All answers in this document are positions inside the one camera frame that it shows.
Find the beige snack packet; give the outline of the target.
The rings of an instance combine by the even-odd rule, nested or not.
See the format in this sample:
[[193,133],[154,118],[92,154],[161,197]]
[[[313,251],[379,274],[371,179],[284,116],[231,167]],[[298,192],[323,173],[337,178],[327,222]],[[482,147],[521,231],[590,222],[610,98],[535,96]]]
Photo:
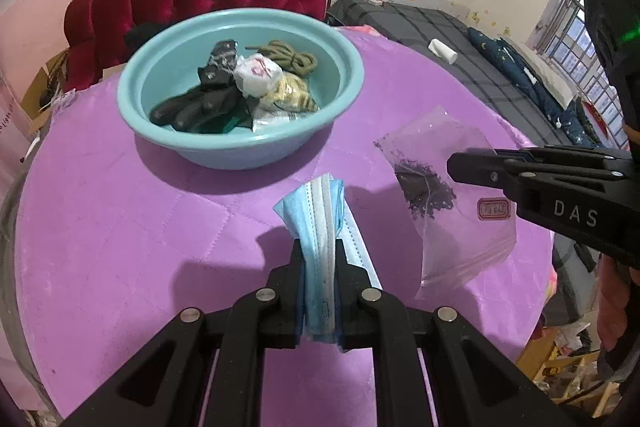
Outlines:
[[292,72],[284,72],[273,89],[259,99],[262,109],[288,113],[316,113],[318,104],[311,96],[306,79]]

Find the black clothes on sofa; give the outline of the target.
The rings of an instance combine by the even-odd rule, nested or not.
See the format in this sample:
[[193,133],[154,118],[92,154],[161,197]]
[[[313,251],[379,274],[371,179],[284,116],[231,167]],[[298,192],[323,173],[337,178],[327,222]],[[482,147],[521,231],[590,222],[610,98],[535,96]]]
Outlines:
[[134,54],[156,35],[170,27],[168,23],[146,22],[134,26],[124,35],[124,43],[130,54]]

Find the grey white snack packet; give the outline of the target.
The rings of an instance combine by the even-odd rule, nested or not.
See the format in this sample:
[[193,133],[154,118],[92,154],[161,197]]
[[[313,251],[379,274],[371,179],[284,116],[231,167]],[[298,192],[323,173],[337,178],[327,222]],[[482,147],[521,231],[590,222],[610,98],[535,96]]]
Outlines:
[[297,113],[277,108],[270,103],[264,103],[258,98],[248,98],[247,107],[250,110],[250,120],[252,121],[252,131],[258,132],[270,126],[280,126],[288,124],[302,118]]

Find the black and green glove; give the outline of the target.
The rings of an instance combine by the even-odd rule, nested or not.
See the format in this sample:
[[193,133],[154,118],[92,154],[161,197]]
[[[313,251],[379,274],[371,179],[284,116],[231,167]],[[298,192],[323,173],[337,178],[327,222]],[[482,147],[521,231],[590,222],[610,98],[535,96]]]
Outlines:
[[198,68],[200,83],[156,104],[149,113],[152,124],[178,132],[226,134],[250,129],[250,106],[235,84],[232,72],[212,65]]

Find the white red plastic bag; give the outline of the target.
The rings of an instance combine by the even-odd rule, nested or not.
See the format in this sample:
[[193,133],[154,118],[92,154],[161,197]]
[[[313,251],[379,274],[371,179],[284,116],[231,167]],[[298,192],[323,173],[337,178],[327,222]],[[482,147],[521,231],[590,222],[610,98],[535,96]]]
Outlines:
[[239,56],[233,78],[245,98],[262,98],[282,76],[282,68],[260,53]]

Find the white cylindrical bottle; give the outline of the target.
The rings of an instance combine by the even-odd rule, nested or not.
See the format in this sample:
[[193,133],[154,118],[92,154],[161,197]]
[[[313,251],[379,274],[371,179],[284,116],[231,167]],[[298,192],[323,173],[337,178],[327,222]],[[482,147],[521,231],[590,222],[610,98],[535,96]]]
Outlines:
[[428,44],[428,49],[438,58],[445,61],[447,64],[452,65],[457,61],[458,52],[451,49],[445,43],[438,39],[432,39]]

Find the light blue plastic basin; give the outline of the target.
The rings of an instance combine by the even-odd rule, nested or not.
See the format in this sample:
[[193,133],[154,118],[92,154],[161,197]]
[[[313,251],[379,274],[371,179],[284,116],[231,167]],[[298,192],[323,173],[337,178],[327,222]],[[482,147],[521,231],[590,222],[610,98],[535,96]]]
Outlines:
[[246,170],[291,155],[352,106],[363,62],[337,29],[275,9],[176,23],[134,52],[117,106],[139,138],[202,167]]

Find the grey plaid mattress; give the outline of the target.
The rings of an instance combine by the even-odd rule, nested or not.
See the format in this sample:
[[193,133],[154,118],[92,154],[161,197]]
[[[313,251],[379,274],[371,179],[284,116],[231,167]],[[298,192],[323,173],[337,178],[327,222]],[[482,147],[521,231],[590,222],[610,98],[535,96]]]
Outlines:
[[486,106],[523,131],[538,146],[568,145],[534,102],[480,54],[468,39],[468,26],[434,9],[366,0],[336,0],[332,20],[346,26],[369,25],[393,40],[434,60]]

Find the brown cardboard box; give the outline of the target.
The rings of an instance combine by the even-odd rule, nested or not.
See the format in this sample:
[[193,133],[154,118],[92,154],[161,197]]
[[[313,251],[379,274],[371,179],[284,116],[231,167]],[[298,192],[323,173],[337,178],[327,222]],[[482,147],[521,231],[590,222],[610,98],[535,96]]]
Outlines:
[[28,117],[28,134],[34,135],[48,121],[52,104],[67,81],[68,51],[64,50],[47,60],[28,87],[21,108]]

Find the navy patterned pillow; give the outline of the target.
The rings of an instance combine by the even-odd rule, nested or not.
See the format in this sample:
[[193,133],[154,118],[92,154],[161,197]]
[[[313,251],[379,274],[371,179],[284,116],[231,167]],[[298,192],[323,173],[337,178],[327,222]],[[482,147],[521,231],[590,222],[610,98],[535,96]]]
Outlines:
[[578,118],[576,102],[564,108],[551,94],[533,65],[503,38],[491,39],[473,27],[466,30],[469,42],[486,60],[495,66],[513,86],[521,91],[546,117],[554,129],[566,135],[570,143],[585,148],[601,148],[603,144],[593,140]]

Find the black printed packet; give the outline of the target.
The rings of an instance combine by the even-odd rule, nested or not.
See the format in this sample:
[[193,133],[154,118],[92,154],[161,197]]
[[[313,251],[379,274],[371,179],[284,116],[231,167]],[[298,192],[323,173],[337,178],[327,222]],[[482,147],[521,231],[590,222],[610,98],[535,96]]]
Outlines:
[[238,43],[234,40],[218,41],[209,53],[205,66],[198,68],[201,87],[208,90],[228,88],[238,61]]

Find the purple quilted table cover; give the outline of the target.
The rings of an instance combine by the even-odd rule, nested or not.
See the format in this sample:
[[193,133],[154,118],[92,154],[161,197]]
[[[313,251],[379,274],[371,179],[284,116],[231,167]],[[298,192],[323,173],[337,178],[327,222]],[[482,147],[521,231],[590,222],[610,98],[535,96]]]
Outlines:
[[510,359],[535,328],[552,270],[551,234],[518,224],[500,265],[421,300],[422,242],[382,136],[442,107],[499,148],[513,143],[447,69],[382,37],[349,34],[366,69],[357,102],[270,166],[216,171],[137,138],[115,79],[52,119],[30,165],[15,229],[17,306],[41,384],[68,415],[180,310],[230,307],[284,265],[292,239],[274,204],[331,173],[386,291],[408,306],[456,308]]

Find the clear zip bag dark contents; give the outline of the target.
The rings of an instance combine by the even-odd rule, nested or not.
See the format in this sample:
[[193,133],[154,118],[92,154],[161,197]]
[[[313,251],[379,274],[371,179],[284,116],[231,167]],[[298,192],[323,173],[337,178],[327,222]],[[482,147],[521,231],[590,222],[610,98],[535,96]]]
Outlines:
[[512,204],[494,188],[454,181],[447,161],[487,148],[477,127],[438,106],[375,143],[392,166],[422,241],[416,298],[448,293],[506,260],[516,245]]

